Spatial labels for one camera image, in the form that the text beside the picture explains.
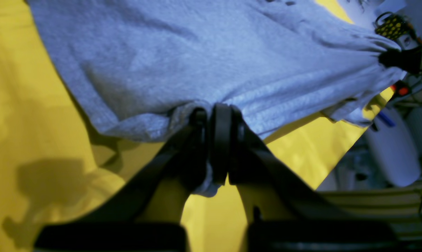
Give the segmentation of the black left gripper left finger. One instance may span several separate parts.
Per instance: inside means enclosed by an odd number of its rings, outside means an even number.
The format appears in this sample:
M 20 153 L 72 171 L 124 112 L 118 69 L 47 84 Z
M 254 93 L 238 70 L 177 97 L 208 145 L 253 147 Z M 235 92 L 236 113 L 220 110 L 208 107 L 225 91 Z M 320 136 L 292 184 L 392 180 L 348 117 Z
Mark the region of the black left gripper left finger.
M 186 252 L 180 220 L 190 194 L 207 176 L 207 113 L 195 109 L 126 185 L 74 221 L 48 225 L 35 252 Z

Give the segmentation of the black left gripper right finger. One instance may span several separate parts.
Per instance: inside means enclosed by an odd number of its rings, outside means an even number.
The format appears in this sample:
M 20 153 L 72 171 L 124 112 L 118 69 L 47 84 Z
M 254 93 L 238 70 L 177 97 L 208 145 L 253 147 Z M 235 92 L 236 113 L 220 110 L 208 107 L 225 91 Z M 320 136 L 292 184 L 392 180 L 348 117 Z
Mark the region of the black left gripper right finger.
M 210 122 L 214 182 L 237 187 L 248 227 L 244 252 L 398 252 L 389 225 L 330 203 L 273 155 L 234 105 Z

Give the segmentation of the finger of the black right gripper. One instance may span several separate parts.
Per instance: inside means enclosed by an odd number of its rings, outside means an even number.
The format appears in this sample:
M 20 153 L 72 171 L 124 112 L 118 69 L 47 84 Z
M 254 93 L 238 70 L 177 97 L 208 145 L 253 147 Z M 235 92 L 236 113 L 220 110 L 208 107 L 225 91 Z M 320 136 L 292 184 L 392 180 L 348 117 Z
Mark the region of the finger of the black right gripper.
M 422 72 L 422 47 L 401 51 L 388 49 L 378 59 L 387 68 L 397 67 L 414 75 Z

